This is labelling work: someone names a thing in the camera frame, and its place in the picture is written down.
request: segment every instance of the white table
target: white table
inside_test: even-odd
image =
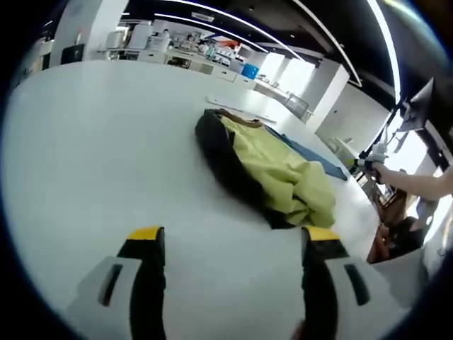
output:
[[[166,227],[169,339],[288,339],[304,316],[298,229],[272,231],[215,181],[194,127],[206,96],[272,115],[276,130],[340,165],[282,104],[176,67],[79,62],[11,97],[2,186],[18,253],[56,310],[127,235]],[[378,217],[353,179],[331,178],[337,232],[365,258]]]

